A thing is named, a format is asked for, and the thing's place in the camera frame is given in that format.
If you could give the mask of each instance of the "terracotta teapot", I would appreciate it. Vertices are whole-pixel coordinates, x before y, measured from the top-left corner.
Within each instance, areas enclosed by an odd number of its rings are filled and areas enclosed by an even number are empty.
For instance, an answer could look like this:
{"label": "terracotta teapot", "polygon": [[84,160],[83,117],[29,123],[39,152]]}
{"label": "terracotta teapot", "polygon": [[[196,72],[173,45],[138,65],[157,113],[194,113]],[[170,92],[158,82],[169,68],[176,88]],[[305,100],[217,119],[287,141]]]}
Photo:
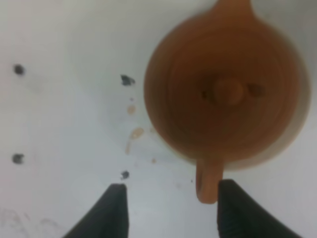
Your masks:
{"label": "terracotta teapot", "polygon": [[160,136],[197,160],[202,203],[217,201],[224,164],[273,144],[300,91],[292,46],[253,14],[250,0],[219,0],[182,23],[154,52],[145,102]]}

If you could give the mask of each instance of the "dark spot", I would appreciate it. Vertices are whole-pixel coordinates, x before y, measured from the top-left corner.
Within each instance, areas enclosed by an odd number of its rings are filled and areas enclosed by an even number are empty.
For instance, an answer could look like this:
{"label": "dark spot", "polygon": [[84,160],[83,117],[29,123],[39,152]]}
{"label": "dark spot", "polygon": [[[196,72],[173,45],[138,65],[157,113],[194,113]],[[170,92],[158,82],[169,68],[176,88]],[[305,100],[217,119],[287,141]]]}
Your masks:
{"label": "dark spot", "polygon": [[248,83],[248,90],[251,97],[259,98],[265,96],[265,88],[255,83]]}
{"label": "dark spot", "polygon": [[25,74],[25,68],[20,64],[15,64],[13,66],[13,71],[15,74],[23,76]]}
{"label": "dark spot", "polygon": [[124,180],[129,178],[130,173],[128,171],[123,171],[121,175],[122,175],[121,180]]}
{"label": "dark spot", "polygon": [[133,78],[130,78],[127,75],[121,75],[121,79],[122,79],[122,85],[124,86],[131,86],[135,84],[135,80]]}
{"label": "dark spot", "polygon": [[21,165],[23,164],[23,158],[24,158],[23,154],[14,154],[12,156],[12,161],[17,165]]}
{"label": "dark spot", "polygon": [[205,100],[207,99],[207,92],[206,91],[203,91],[202,92],[202,98]]}

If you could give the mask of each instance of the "stain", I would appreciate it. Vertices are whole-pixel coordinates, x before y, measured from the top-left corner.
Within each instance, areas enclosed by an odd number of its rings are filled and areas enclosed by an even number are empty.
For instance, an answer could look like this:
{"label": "stain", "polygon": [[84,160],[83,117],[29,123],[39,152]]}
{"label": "stain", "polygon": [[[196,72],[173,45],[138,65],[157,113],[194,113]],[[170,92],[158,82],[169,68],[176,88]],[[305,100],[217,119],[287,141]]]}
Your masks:
{"label": "stain", "polygon": [[121,75],[122,85],[131,86],[135,84],[135,80],[127,75]]}
{"label": "stain", "polygon": [[130,173],[128,171],[123,171],[121,175],[122,175],[121,180],[125,180],[130,177]]}
{"label": "stain", "polygon": [[144,134],[144,129],[141,127],[138,127],[131,132],[130,139],[136,140],[140,138],[143,134]]}
{"label": "stain", "polygon": [[13,66],[13,71],[16,75],[23,76],[25,74],[25,68],[20,64],[15,64]]}
{"label": "stain", "polygon": [[27,220],[31,220],[31,218],[29,217],[29,215],[27,214],[27,213],[24,213],[24,216],[25,216],[25,218],[27,219]]}
{"label": "stain", "polygon": [[135,105],[130,105],[127,109],[129,115],[133,115],[136,111]]}
{"label": "stain", "polygon": [[126,155],[130,154],[132,140],[136,140],[136,139],[140,138],[143,134],[144,134],[144,129],[141,127],[138,127],[131,132],[128,143],[125,147],[125,154]]}
{"label": "stain", "polygon": [[125,147],[125,154],[129,155],[130,154],[130,150],[131,150],[131,141],[129,140],[127,143],[127,146]]}
{"label": "stain", "polygon": [[51,219],[44,218],[40,221],[38,231],[43,238],[60,238],[66,234],[67,229]]}
{"label": "stain", "polygon": [[29,238],[20,217],[13,210],[0,209],[0,237]]}
{"label": "stain", "polygon": [[14,154],[12,156],[12,161],[17,164],[17,165],[21,165],[23,164],[23,159],[24,159],[24,155],[23,154]]}

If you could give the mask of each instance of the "white surface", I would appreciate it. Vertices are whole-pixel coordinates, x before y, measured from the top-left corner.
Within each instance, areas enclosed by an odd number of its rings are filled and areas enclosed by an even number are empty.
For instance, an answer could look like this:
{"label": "white surface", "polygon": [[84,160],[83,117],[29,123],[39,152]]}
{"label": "white surface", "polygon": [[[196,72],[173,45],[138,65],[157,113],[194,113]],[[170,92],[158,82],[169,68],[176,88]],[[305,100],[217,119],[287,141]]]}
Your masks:
{"label": "white surface", "polygon": [[[59,238],[120,173],[131,238],[216,238],[216,205],[195,195],[195,167],[146,135],[138,95],[164,35],[212,0],[0,1],[0,237]],[[255,0],[257,14],[288,35],[316,91],[317,2]],[[26,75],[12,73],[12,65]],[[121,74],[136,80],[121,85]],[[126,108],[134,98],[137,112]],[[296,141],[260,166],[226,172],[306,238],[317,236],[317,102]],[[25,154],[15,165],[13,153]]]}

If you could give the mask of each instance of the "brown stain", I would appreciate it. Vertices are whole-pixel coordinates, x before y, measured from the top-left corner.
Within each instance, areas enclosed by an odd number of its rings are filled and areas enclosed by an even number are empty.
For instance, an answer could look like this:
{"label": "brown stain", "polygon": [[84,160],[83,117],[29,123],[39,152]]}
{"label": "brown stain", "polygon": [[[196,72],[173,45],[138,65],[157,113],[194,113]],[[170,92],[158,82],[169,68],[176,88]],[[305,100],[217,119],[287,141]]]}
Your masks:
{"label": "brown stain", "polygon": [[129,155],[130,154],[130,150],[131,150],[131,140],[128,141],[128,143],[127,143],[127,145],[125,147],[125,150],[124,150],[125,154]]}
{"label": "brown stain", "polygon": [[138,127],[131,132],[130,139],[136,140],[140,138],[143,134],[144,134],[144,129],[141,127]]}
{"label": "brown stain", "polygon": [[130,154],[132,141],[140,138],[143,134],[144,134],[144,129],[141,127],[138,127],[131,132],[129,140],[125,147],[125,151],[124,151],[126,155]]}
{"label": "brown stain", "polygon": [[219,0],[160,43],[146,72],[146,108],[172,148],[198,159],[201,202],[216,202],[224,163],[259,154],[286,130],[302,71],[251,0]]}
{"label": "brown stain", "polygon": [[135,113],[135,111],[136,111],[135,105],[128,106],[127,112],[129,115],[133,115]]}

